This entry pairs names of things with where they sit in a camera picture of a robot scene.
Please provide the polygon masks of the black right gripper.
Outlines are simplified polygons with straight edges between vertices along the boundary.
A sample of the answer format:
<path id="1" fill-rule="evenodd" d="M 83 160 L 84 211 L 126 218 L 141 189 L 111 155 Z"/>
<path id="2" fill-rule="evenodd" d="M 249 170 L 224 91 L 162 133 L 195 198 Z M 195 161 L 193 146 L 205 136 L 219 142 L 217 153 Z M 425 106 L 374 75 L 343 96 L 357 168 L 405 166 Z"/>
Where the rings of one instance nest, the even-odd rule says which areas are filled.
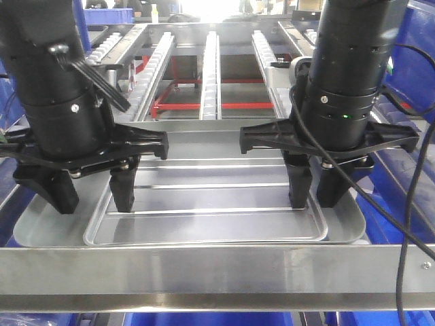
<path id="1" fill-rule="evenodd" d="M 410 126 L 376 122 L 368 122 L 363 131 L 352 128 L 348 120 L 333 123 L 331 126 L 320 123 L 309 126 L 309 129 L 330 156 L 339 161 L 348 161 L 389 147 L 401 147 L 407 152 L 412 152 L 419 140 L 419 135 Z M 290 204 L 293 209 L 303 209 L 312 183 L 309 157 L 306 154 L 320 157 L 323 154 L 312 145 L 298 122 L 284 119 L 242 127 L 239 143 L 243 154 L 255 147 L 284 150 Z M 326 160 L 321 163 L 316 195 L 322 208 L 334 207 L 350 187 L 349 182 L 331 163 Z"/>

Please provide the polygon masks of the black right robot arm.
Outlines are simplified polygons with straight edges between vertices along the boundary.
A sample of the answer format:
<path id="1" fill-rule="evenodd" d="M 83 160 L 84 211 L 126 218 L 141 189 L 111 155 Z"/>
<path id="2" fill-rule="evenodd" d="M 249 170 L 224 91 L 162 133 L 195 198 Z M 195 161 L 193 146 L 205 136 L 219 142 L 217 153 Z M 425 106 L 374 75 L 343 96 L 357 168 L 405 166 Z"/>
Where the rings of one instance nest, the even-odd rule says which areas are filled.
<path id="1" fill-rule="evenodd" d="M 415 149 L 419 136 L 413 128 L 370 121 L 406 7 L 405 1 L 326 1 L 309 68 L 290 73 L 296 84 L 289 118 L 240 130 L 243 153 L 255 147 L 281 150 L 292 208 L 305 207 L 313 156 L 325 163 L 318 202 L 332 207 L 350 186 L 332 162 L 358 181 L 373 168 L 371 153 Z"/>

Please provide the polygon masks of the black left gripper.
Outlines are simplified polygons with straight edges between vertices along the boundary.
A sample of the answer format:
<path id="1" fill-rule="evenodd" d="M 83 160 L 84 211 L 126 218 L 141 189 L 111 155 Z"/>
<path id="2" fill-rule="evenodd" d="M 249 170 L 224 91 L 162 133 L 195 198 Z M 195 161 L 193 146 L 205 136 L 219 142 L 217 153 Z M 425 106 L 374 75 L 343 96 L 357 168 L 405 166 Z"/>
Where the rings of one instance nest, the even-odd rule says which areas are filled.
<path id="1" fill-rule="evenodd" d="M 13 174 L 15 182 L 44 198 L 60 214 L 74 213 L 79 202 L 71 177 L 65 170 L 81 170 L 82 177 L 110 170 L 109 186 L 116 208 L 118 212 L 129 213 L 135 200 L 139 156 L 152 153 L 165 160 L 169 151 L 166 132 L 130 124 L 116 124 L 101 148 L 78 158 L 50 158 L 43 154 L 29 128 L 6 133 L 5 140 L 7 142 L 1 144 L 1 157 L 18 162 Z"/>

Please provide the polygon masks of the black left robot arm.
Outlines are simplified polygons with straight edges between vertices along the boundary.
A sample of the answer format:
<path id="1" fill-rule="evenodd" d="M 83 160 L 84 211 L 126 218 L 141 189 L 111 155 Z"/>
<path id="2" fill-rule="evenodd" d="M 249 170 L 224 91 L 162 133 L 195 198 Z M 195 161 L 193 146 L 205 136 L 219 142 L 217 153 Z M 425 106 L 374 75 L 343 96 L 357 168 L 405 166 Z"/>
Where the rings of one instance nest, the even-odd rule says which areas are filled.
<path id="1" fill-rule="evenodd" d="M 72 3 L 2 1 L 1 60 L 29 123 L 1 142 L 15 182 L 71 214 L 73 180 L 106 170 L 116 208 L 131 211 L 140 158 L 165 159 L 167 134 L 115 123 L 129 102 L 86 63 Z"/>

